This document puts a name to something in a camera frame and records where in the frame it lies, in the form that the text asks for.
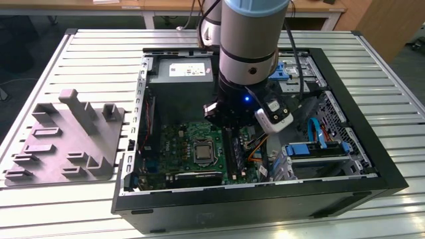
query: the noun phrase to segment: wooden table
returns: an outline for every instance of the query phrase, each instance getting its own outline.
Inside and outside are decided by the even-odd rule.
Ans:
[[[346,7],[321,0],[294,0],[295,18],[325,18],[321,30],[333,30]],[[0,0],[0,15],[138,15],[147,29],[154,29],[154,16],[189,15],[191,0],[121,0],[117,4],[94,5],[91,0]],[[193,15],[198,14],[195,1]],[[291,5],[286,16],[291,16]]]
[[[294,0],[295,15],[294,17],[315,17],[325,18],[325,23],[321,27],[322,31],[331,31],[341,13],[346,11],[346,7],[337,0],[333,5],[323,3],[321,0]],[[191,7],[191,0],[145,0],[143,4],[143,18],[147,29],[154,29],[153,17],[154,16],[181,16],[189,15]],[[198,1],[194,4],[194,14],[198,13]],[[286,17],[291,17],[291,4]]]
[[[143,0],[121,0],[93,4],[93,0],[0,0],[0,15],[137,15],[142,16]]]

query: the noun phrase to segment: green circuit board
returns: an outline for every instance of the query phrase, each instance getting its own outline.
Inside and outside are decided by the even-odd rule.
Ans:
[[[239,140],[241,143],[249,141],[246,129],[239,131]],[[194,162],[194,147],[198,142],[207,142],[211,145],[213,162],[203,165]],[[167,173],[215,171],[222,173],[222,184],[257,182],[255,170],[250,168],[246,169],[245,177],[235,180],[227,177],[221,130],[210,123],[162,125],[159,149],[157,173],[147,175],[153,190],[165,189],[163,175]]]

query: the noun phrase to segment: cpu socket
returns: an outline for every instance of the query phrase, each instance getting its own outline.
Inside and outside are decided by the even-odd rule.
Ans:
[[[193,163],[206,167],[213,162],[213,142],[197,141],[193,143]]]

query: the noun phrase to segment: motherboard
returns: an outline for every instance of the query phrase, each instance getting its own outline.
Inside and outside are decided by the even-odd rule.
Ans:
[[[239,131],[239,144],[249,141],[246,129]],[[175,175],[186,177],[190,184],[201,183],[199,177],[222,185],[257,182],[255,165],[246,162],[245,176],[227,177],[221,129],[207,122],[190,122],[161,126],[159,156],[143,160],[141,180],[150,190],[173,187]]]

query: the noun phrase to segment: floor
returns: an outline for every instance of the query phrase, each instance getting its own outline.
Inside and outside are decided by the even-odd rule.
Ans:
[[[181,16],[170,19],[170,24],[159,17],[154,18],[157,29],[169,29],[186,22],[186,17]],[[143,29],[143,22],[137,16],[59,16],[57,17],[58,24],[49,25],[47,19],[43,16],[30,17],[34,28],[38,32],[38,40],[26,45],[27,50],[34,59],[34,65],[23,73],[9,73],[0,68],[0,86],[9,94],[9,100],[0,102],[0,143],[6,135],[7,129],[18,114],[18,111],[25,103],[30,93],[35,79],[39,77],[45,65],[54,52],[55,46],[59,43],[65,30],[67,28],[87,28],[87,29]],[[197,24],[197,17],[193,17],[187,29],[193,29]],[[405,82],[406,86],[413,91],[419,101],[425,104],[425,84],[422,78],[425,75],[425,55],[413,52],[409,47],[405,47],[394,59],[390,67]],[[25,79],[13,81],[1,85],[1,83],[11,79]]]

